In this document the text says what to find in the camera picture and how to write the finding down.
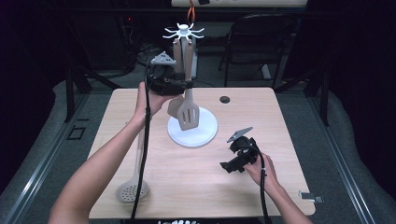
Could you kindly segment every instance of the gray carpet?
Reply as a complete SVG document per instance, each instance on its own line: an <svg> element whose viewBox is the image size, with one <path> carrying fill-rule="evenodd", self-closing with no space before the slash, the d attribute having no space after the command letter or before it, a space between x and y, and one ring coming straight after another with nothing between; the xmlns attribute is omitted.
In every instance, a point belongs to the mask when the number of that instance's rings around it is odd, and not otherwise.
<svg viewBox="0 0 396 224"><path fill-rule="evenodd" d="M221 48L217 49L210 45L207 48L202 46L199 52L195 86L222 87L223 71L217 70ZM240 76L246 71L236 73L236 78L238 78L238 74ZM111 80L122 87L135 88L139 80L142 79L143 73L144 68L138 65L131 74ZM76 92L77 98L79 97L78 105L80 106L78 108L80 110L69 125L63 123L66 110L64 83L54 89L57 93L57 102L49 120L21 169L0 197L1 223L10 220L16 220L15 223L47 222L50 207L64 183L87 158L111 94L111 91L103 84L92 79L90 82L94 88L91 94L81 95ZM269 85L270 82L265 81L229 83L229 86ZM312 107L317 100L305 98L300 86L280 93L276 97L308 187L311 192L323 197L325 201L325 203L316 204L317 212L311 217L312 220L315 223L362 223L355 207L356 204L351 200L345 180L337 169L332 155L332 146L323 132L323 126L317 116L318 111ZM371 211L375 223L395 223L395 202L375 183L370 172L361 163L353 142L353 130L348 116L333 94L330 96L329 122L329 129L337 146L342 150L342 155L360 187L361 196L367 202L366 205ZM36 186L36 191L32 192L30 201L21 201L20 195L31 176L34 175L35 168L54 147L59 148L59 153L53 155L54 163L51 164L44 181ZM274 223L283 223L280 217L273 217L273 221ZM91 223L119 223L119 221L92 220Z"/></svg>

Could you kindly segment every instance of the person's right arm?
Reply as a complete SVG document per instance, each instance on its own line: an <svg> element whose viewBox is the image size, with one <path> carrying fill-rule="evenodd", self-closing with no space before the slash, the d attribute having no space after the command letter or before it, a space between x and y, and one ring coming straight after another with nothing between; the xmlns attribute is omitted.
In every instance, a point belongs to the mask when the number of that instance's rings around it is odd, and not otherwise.
<svg viewBox="0 0 396 224"><path fill-rule="evenodd" d="M312 221L300 210L294 203L289 194L279 184L276 178L276 171L271 158L262 153L265 162L265 181L264 190L268 196L273 200L280 215L287 224L305 224L312 223ZM249 172L250 176L256 182L261 182L262 162L260 157L257 158L253 164L247 164L244 168Z"/></svg>

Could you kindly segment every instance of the perforated ladle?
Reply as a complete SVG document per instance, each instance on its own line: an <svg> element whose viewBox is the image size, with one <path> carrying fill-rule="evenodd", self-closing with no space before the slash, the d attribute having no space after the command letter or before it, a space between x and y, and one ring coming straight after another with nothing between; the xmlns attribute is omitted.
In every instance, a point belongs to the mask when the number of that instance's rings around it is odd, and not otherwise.
<svg viewBox="0 0 396 224"><path fill-rule="evenodd" d="M142 129L137 139L136 164L134 168L134 175L130 180L121 184L117 188L117 192L116 192L117 198L124 203L134 202L134 200L136 199L137 185L139 183L141 154L142 154L144 139L145 139L145 129ZM148 190L149 190L148 184L145 181L142 181L142 188L140 190L139 198L144 197L148 192Z"/></svg>

